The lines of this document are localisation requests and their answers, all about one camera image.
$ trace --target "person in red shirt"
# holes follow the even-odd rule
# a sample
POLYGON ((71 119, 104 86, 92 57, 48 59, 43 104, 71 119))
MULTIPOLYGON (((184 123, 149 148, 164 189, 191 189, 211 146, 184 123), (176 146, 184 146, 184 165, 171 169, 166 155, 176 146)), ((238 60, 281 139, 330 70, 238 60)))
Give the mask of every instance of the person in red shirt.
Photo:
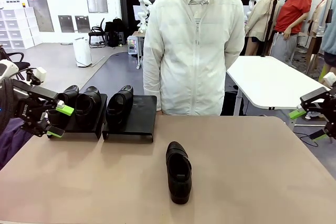
POLYGON ((308 17, 312 0, 287 0, 280 10, 275 26, 271 56, 288 62, 297 46, 302 22, 308 17))

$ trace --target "person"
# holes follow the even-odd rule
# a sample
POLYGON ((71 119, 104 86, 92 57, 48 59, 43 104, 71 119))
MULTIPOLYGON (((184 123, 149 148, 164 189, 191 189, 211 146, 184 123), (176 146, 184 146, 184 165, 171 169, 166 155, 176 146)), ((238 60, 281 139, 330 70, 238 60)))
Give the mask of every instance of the person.
POLYGON ((156 0, 143 52, 143 83, 158 114, 220 115, 226 70, 244 47, 241 0, 156 0))
POLYGON ((320 78, 320 83, 327 86, 327 83, 323 80, 323 77, 329 73, 333 72, 336 74, 336 0, 332 0, 331 3, 332 18, 331 23, 327 24, 326 31, 324 32, 322 38, 321 49, 324 51, 324 67, 322 72, 322 78, 320 78))
POLYGON ((275 26, 270 55, 288 63, 297 46, 302 22, 308 18, 312 0, 287 0, 280 10, 275 26))

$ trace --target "shoe heel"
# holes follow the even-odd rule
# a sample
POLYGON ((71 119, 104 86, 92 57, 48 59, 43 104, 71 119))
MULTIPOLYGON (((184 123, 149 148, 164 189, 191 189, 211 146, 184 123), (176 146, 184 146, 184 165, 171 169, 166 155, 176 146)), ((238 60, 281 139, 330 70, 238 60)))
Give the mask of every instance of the shoe heel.
POLYGON ((175 203, 175 204, 178 204, 178 205, 184 205, 186 204, 188 201, 189 201, 189 196, 190 194, 188 194, 186 197, 184 198, 177 198, 175 197, 174 195, 170 194, 170 197, 172 198, 172 201, 175 203))

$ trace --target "white trash bin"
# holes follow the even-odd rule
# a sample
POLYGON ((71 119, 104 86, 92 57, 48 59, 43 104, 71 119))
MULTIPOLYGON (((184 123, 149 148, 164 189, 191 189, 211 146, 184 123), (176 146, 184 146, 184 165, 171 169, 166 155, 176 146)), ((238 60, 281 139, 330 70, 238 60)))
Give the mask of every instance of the white trash bin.
POLYGON ((75 39, 73 43, 77 67, 85 68, 92 65, 92 57, 88 39, 85 39, 84 37, 78 38, 75 39))

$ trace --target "purple cloth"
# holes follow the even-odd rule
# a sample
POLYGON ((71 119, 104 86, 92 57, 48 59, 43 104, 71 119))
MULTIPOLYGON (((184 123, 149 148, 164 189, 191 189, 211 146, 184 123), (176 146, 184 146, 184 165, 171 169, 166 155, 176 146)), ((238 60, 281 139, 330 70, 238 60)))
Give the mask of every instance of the purple cloth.
POLYGON ((20 118, 11 119, 0 135, 0 170, 15 156, 33 136, 20 129, 24 121, 20 118))

